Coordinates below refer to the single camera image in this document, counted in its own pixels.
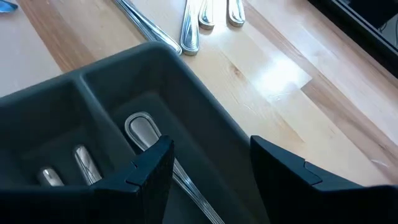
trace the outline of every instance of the wood grain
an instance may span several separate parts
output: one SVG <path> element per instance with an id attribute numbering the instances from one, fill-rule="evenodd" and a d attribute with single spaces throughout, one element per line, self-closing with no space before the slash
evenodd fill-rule
<path id="1" fill-rule="evenodd" d="M 23 11 L 0 25 L 19 40 L 8 51 L 23 44 L 23 57 L 0 57 L 32 70 L 8 66 L 5 93 L 145 42 L 111 0 L 17 2 Z M 133 2 L 179 39 L 185 0 Z M 225 12 L 226 2 L 214 8 Z M 359 184 L 398 184 L 398 81 L 306 0 L 247 0 L 244 9 L 240 29 L 216 13 L 198 55 L 182 59 L 245 133 Z M 13 82 L 24 84 L 6 87 Z"/>

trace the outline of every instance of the light wood surface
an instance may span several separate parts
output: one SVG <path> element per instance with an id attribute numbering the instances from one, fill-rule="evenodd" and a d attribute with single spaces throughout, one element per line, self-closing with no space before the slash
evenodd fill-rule
<path id="1" fill-rule="evenodd" d="M 133 0 L 179 40 L 185 0 Z M 0 95 L 145 42 L 110 0 L 17 0 L 0 15 Z M 247 135 L 361 185 L 398 184 L 398 81 L 306 0 L 245 0 L 182 56 Z"/>

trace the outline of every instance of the utensil handle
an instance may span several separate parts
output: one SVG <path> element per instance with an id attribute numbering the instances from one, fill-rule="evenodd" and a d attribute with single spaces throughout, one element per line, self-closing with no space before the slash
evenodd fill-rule
<path id="1" fill-rule="evenodd" d="M 232 26 L 241 27 L 246 20 L 242 0 L 228 0 L 228 20 Z"/>
<path id="2" fill-rule="evenodd" d="M 198 15 L 195 5 L 187 0 L 181 30 L 181 48 L 186 55 L 196 55 L 199 51 Z"/>
<path id="3" fill-rule="evenodd" d="M 18 8 L 18 6 L 14 3 L 7 2 L 4 0 L 0 0 L 0 13 L 3 12 L 13 12 Z"/>
<path id="4" fill-rule="evenodd" d="M 77 146 L 73 154 L 87 185 L 94 184 L 102 179 L 93 158 L 91 158 L 90 153 L 84 145 Z"/>
<path id="5" fill-rule="evenodd" d="M 117 7 L 134 23 L 140 30 L 141 34 L 149 41 L 158 41 L 167 44 L 175 53 L 181 54 L 182 49 L 169 35 L 161 28 L 148 20 L 130 1 L 114 0 Z"/>
<path id="6" fill-rule="evenodd" d="M 203 29 L 214 28 L 213 0 L 203 0 L 199 10 L 199 26 Z"/>
<path id="7" fill-rule="evenodd" d="M 220 216 L 218 216 L 206 198 L 200 193 L 191 178 L 189 178 L 188 174 L 176 159 L 174 160 L 173 179 L 192 198 L 200 210 L 213 224 L 224 224 L 224 221 Z"/>
<path id="8" fill-rule="evenodd" d="M 39 182 L 43 186 L 52 186 L 52 187 L 64 186 L 60 176 L 51 167 L 41 168 L 37 177 L 39 179 Z"/>

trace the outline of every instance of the stainless steel utensil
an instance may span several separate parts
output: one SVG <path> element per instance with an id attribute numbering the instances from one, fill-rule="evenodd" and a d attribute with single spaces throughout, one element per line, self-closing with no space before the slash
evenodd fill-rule
<path id="1" fill-rule="evenodd" d="M 202 29 L 211 30 L 214 28 L 213 0 L 202 0 L 198 20 Z"/>
<path id="2" fill-rule="evenodd" d="M 124 123 L 124 129 L 130 139 L 143 151 L 155 144 L 161 135 L 155 121 L 146 112 L 138 112 L 130 115 Z M 173 180 L 191 197 L 212 223 L 224 223 L 213 207 L 202 196 L 195 184 L 193 184 L 191 178 L 189 178 L 177 159 L 174 160 Z"/>
<path id="3" fill-rule="evenodd" d="M 84 145 L 77 146 L 74 155 L 87 185 L 94 184 L 102 179 L 100 172 L 95 166 L 94 160 L 91 158 L 90 153 Z"/>
<path id="4" fill-rule="evenodd" d="M 186 55 L 196 55 L 199 51 L 198 14 L 194 2 L 187 0 L 181 29 L 180 45 Z"/>
<path id="5" fill-rule="evenodd" d="M 228 21 L 232 26 L 241 27 L 246 20 L 242 0 L 228 0 Z"/>
<path id="6" fill-rule="evenodd" d="M 141 34 L 148 41 L 158 41 L 166 43 L 175 53 L 181 54 L 182 49 L 169 35 L 167 35 L 161 28 L 148 20 L 129 0 L 114 0 L 120 10 L 127 16 L 127 18 L 136 25 Z"/>
<path id="7" fill-rule="evenodd" d="M 0 12 L 14 12 L 18 6 L 14 3 L 0 0 Z"/>
<path id="8" fill-rule="evenodd" d="M 59 187 L 63 186 L 63 182 L 57 172 L 51 167 L 44 167 L 37 174 L 37 178 L 41 185 Z"/>

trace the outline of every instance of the cutlery tray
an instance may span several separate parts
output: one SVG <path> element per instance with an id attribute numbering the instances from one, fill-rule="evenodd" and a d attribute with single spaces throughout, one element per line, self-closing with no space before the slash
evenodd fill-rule
<path id="1" fill-rule="evenodd" d="M 126 118 L 148 112 L 175 143 L 175 157 L 225 223 L 267 221 L 251 169 L 249 138 L 168 47 L 150 42 L 0 98 L 0 187 L 39 185 L 53 167 L 85 185 L 73 157 L 89 150 L 104 178 L 141 150 Z M 210 223 L 172 183 L 164 223 Z"/>

